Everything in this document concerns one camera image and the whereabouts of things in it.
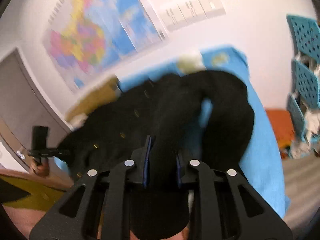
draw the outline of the black coat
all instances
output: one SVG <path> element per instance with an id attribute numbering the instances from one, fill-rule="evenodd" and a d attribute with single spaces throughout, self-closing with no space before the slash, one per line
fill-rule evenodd
<path id="1" fill-rule="evenodd" d="M 101 171 L 109 170 L 143 147 L 147 135 L 155 137 L 149 155 L 152 190 L 133 196 L 136 213 L 143 218 L 133 221 L 132 230 L 140 239 L 178 233 L 189 216 L 186 193 L 176 191 L 175 156 L 188 123 L 199 116 L 205 98 L 212 101 L 213 110 L 202 138 L 202 161 L 221 171 L 239 170 L 254 123 L 247 87 L 232 74 L 201 71 L 146 81 L 91 113 L 83 127 L 59 145 L 71 150 L 72 157 L 65 159 L 71 177 L 77 179 L 77 173 L 84 173 L 93 163 Z M 168 190 L 174 193 L 169 196 Z"/>

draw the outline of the colorful wall map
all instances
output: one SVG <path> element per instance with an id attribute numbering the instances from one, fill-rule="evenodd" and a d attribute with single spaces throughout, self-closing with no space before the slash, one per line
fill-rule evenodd
<path id="1" fill-rule="evenodd" d="M 44 46 L 68 87 L 76 91 L 160 40 L 139 0 L 65 0 Z"/>

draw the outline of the perforated teal panel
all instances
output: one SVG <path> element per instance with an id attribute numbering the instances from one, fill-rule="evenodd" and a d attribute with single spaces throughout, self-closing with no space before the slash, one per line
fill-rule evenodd
<path id="1" fill-rule="evenodd" d="M 305 142 L 306 121 L 297 101 L 292 95 L 289 96 L 288 111 L 291 115 L 296 136 L 300 138 L 302 142 Z"/>
<path id="2" fill-rule="evenodd" d="M 298 50 L 320 63 L 320 28 L 317 21 L 292 15 L 287 17 L 293 27 Z"/>
<path id="3" fill-rule="evenodd" d="M 319 80 L 302 63 L 296 64 L 296 88 L 311 109 L 319 109 Z"/>

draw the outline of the wooden floor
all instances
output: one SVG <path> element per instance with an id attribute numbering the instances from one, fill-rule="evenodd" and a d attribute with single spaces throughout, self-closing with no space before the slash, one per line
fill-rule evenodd
<path id="1" fill-rule="evenodd" d="M 291 199 L 284 221 L 297 236 L 320 206 L 320 158 L 287 159 L 282 166 L 286 195 Z"/>

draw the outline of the wall socket panel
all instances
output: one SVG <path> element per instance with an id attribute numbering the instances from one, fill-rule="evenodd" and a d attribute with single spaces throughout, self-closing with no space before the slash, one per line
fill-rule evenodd
<path id="1" fill-rule="evenodd" d="M 226 11 L 221 0 L 187 0 L 173 4 L 160 13 L 160 18 L 169 32 L 216 16 Z"/>

